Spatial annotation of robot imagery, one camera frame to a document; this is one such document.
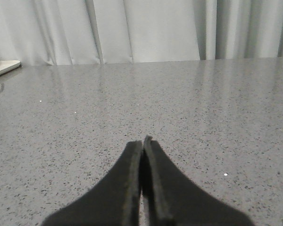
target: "black object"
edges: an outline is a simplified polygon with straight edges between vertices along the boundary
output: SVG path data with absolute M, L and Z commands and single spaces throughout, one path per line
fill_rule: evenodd
M 146 198 L 150 226 L 254 226 L 243 213 L 191 182 L 157 141 L 129 142 L 110 172 L 43 226 L 137 226 Z

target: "quartz countertop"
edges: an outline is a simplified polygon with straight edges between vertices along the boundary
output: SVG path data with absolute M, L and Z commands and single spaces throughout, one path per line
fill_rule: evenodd
M 283 226 L 283 58 L 22 67 L 0 76 L 0 226 L 37 226 L 125 144 L 258 226 Z

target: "white curtain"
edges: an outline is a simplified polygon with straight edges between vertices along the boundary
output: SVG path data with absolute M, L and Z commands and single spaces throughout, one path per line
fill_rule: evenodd
M 283 56 L 283 0 L 0 0 L 0 60 L 24 65 Z

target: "curtain fold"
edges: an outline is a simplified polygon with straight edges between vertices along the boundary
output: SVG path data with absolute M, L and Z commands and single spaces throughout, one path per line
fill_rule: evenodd
M 283 0 L 0 0 L 23 65 L 283 56 Z

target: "gray countertop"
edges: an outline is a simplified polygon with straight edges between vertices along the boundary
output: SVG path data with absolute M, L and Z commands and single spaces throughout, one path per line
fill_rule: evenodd
M 205 191 L 283 226 L 283 58 L 0 76 L 0 226 L 40 225 L 147 134 Z

